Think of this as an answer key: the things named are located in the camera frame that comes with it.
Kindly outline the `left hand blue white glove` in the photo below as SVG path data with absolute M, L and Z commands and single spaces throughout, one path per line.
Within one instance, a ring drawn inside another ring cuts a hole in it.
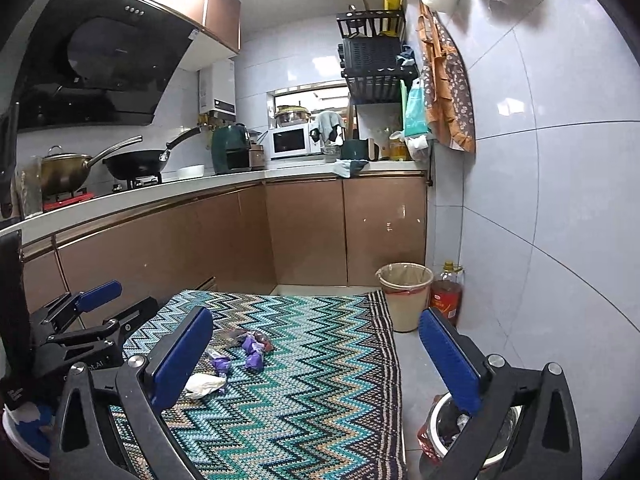
M 37 468 L 48 470 L 54 420 L 50 406 L 26 402 L 15 410 L 4 408 L 2 427 L 18 452 Z

